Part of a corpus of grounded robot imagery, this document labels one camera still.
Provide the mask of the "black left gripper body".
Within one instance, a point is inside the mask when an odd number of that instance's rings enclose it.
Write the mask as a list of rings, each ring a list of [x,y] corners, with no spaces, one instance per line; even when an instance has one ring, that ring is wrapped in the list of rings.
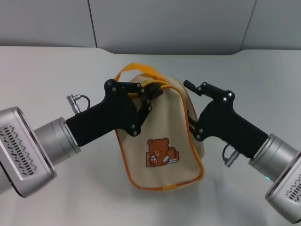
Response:
[[[84,146],[115,129],[123,129],[131,136],[139,135],[142,123],[129,93],[140,93],[141,90],[139,83],[107,80],[102,102],[66,120],[78,146]]]

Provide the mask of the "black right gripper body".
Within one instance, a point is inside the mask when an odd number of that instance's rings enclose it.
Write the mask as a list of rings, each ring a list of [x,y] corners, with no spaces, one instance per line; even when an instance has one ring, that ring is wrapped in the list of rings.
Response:
[[[234,111],[234,97],[227,97],[226,101],[224,98],[212,99],[197,120],[196,132],[200,141],[217,137],[246,158],[253,158],[268,139],[268,134]]]

